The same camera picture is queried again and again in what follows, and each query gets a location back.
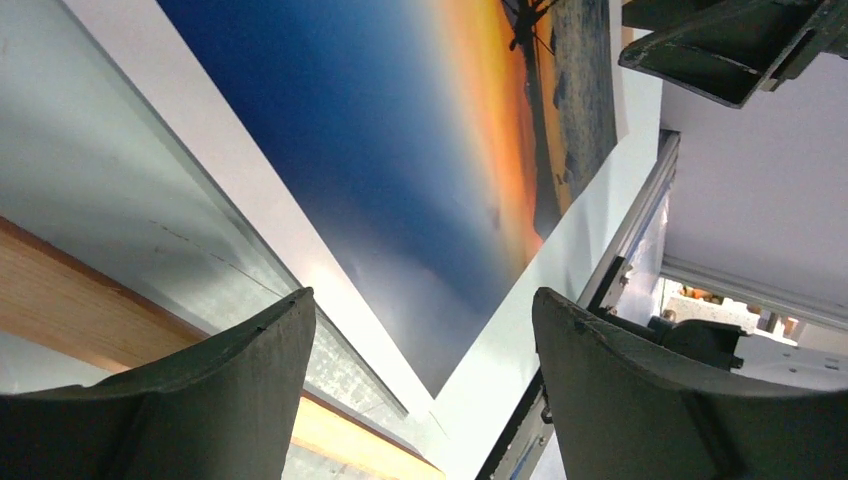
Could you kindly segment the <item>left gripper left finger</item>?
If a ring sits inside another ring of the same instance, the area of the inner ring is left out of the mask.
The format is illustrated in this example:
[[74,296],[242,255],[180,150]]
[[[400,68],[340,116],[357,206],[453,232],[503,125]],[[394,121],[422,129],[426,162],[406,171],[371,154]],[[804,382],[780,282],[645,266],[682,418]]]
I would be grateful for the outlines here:
[[278,479],[316,331],[302,288],[95,385],[1,398],[5,479]]

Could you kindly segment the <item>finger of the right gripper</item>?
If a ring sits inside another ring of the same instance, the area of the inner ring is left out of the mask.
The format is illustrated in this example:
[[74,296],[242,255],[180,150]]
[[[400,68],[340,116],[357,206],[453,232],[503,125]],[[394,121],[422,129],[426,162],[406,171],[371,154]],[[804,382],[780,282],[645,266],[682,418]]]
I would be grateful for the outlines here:
[[847,56],[840,0],[628,1],[622,23],[646,34],[623,48],[619,66],[735,109],[821,54]]

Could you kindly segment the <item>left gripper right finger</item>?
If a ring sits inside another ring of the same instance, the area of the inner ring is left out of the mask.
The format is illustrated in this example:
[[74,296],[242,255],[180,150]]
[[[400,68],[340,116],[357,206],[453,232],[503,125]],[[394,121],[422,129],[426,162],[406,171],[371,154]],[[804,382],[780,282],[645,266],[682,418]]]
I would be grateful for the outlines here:
[[847,394],[722,370],[542,287],[536,350],[570,479],[843,479]]

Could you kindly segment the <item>clear acrylic sheet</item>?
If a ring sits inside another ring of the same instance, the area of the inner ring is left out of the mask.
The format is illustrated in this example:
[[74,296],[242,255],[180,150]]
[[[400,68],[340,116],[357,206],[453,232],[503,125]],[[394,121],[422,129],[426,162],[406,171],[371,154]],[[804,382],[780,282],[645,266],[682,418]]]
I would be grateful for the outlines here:
[[[3,220],[209,335],[304,288],[65,1],[1,5]],[[108,377],[1,328],[4,371],[13,340],[39,354],[1,398]],[[349,350],[316,304],[303,388],[327,402],[307,381],[323,343]],[[380,478],[289,448],[278,479],[321,477]]]

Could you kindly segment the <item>wooden picture frame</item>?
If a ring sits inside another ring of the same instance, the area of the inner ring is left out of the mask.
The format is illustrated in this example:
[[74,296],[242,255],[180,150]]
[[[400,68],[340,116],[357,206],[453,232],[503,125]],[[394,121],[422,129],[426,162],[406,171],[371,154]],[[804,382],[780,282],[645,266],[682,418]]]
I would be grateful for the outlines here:
[[[108,377],[214,336],[8,220],[1,223],[1,328]],[[442,477],[418,454],[304,388],[294,445],[383,479]]]

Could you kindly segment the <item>sunset photo print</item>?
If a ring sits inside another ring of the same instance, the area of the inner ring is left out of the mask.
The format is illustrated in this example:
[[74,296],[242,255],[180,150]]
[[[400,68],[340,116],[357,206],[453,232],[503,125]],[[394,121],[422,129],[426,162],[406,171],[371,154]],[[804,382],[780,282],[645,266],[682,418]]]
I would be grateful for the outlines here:
[[622,138],[618,1],[74,1],[146,94],[188,73],[318,252],[288,266],[410,410]]

